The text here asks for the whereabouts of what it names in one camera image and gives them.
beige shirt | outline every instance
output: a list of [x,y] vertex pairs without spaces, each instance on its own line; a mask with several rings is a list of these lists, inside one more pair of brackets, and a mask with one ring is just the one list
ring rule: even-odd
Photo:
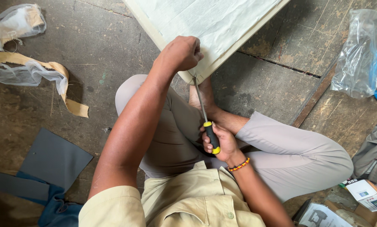
[[131,186],[106,189],[82,207],[80,227],[100,226],[264,227],[250,212],[236,181],[224,169],[198,162],[186,173],[145,181],[140,199]]

dirty floor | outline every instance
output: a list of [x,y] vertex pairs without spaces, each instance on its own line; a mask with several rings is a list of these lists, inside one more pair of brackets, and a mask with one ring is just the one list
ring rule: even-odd
[[[47,30],[5,49],[64,65],[70,73],[67,95],[90,107],[89,119],[70,114],[47,80],[38,87],[0,83],[0,172],[15,174],[45,127],[94,156],[66,193],[67,200],[85,203],[109,135],[105,129],[117,119],[115,92],[132,75],[147,74],[160,51],[121,0],[0,0],[0,13],[22,3],[41,6]],[[238,115],[258,111],[292,124],[332,68],[347,38],[351,8],[377,10],[377,0],[292,0],[216,70],[216,103]],[[182,79],[175,76],[171,86],[188,100]],[[326,135],[353,156],[376,123],[374,98],[326,90],[300,128]],[[143,171],[137,181],[142,193]],[[306,199],[320,201],[328,191],[284,206],[293,215]],[[0,193],[1,226],[35,226],[42,209]]]

blue fabric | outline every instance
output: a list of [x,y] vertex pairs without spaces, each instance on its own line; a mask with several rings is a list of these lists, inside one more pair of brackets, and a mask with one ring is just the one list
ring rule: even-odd
[[[19,171],[16,176],[19,178],[46,183],[37,177],[21,171]],[[64,202],[64,188],[52,184],[49,185],[49,201],[24,198],[45,206],[45,209],[37,222],[39,227],[78,227],[78,215],[83,205]]]

gray bag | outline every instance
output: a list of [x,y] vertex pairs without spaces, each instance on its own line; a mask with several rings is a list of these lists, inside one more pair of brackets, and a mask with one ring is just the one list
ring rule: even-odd
[[369,134],[361,148],[352,158],[354,164],[353,178],[367,177],[377,183],[377,125]]

leg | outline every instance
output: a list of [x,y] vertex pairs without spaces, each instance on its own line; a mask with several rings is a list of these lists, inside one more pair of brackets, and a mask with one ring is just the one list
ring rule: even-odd
[[[201,89],[212,91],[210,84]],[[332,187],[351,176],[353,165],[349,155],[331,139],[282,124],[258,112],[250,119],[236,116],[210,103],[213,98],[203,99],[208,102],[206,111],[212,120],[252,145],[253,150],[262,150],[245,155],[282,201]],[[214,168],[226,167],[216,158],[211,161]]]
[[[146,76],[134,75],[117,90],[115,105],[118,115],[143,84]],[[140,168],[150,178],[167,177],[192,169],[194,163],[206,158],[190,142],[200,138],[199,128],[202,122],[201,112],[169,88],[155,135]]]

